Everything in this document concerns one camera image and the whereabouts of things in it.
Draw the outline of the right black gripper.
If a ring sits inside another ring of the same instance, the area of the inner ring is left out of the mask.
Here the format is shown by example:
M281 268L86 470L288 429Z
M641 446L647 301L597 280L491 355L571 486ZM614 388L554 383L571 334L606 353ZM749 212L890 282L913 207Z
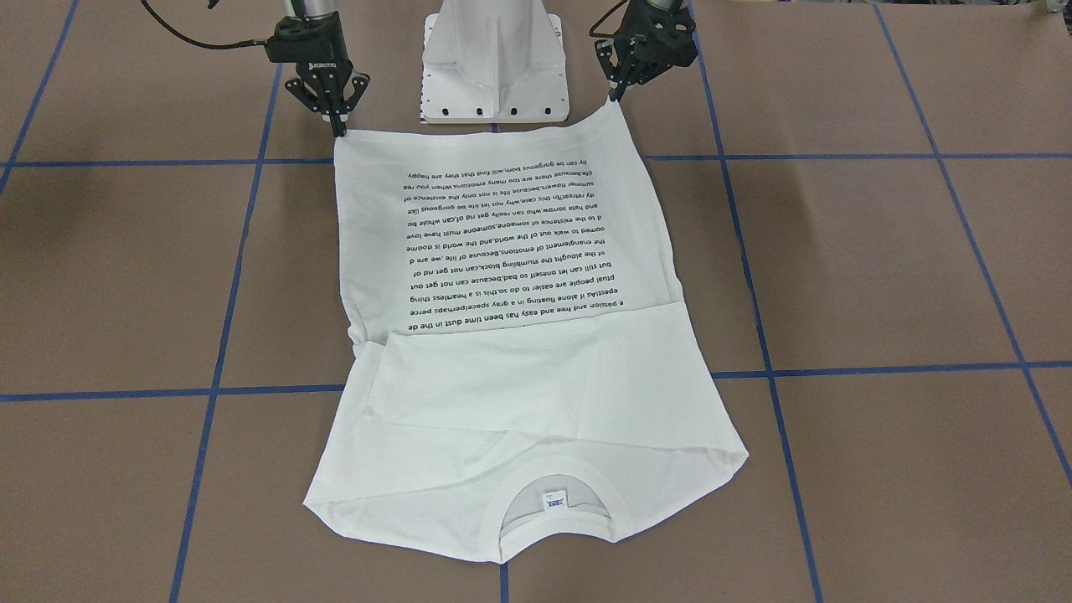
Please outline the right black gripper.
M348 116L368 89L370 77L353 69L340 16L284 17L265 43L265 53L273 64L296 67L297 76L285 83L285 89L332 126L334 137L345 137ZM330 95L340 99L336 102Z

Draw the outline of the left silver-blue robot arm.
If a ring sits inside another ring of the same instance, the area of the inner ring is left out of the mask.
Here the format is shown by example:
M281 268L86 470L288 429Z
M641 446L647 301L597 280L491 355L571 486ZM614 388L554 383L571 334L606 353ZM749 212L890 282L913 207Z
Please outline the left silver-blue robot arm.
M615 32L597 30L619 8L626 11ZM694 20L685 1L621 1L590 27L606 79L609 100L617 101L629 85L644 85L673 67L690 67L699 52Z

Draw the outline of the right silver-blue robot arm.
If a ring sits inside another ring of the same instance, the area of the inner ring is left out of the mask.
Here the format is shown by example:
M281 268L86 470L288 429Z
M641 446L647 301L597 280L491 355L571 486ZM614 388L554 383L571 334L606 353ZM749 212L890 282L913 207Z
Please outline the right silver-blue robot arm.
M336 1L287 1L287 15L276 24L265 42L273 64L293 64L297 76L285 88L308 111L332 126L334 137L344 137L346 121L370 84L357 72L346 50Z

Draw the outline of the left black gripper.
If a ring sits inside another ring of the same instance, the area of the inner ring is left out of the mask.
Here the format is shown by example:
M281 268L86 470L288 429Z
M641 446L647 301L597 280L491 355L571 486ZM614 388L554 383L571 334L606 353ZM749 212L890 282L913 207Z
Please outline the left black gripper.
M629 85L654 80L673 67L690 67L698 56L693 13L686 3L623 3L624 16L609 39L596 40L596 57L608 99L617 102Z

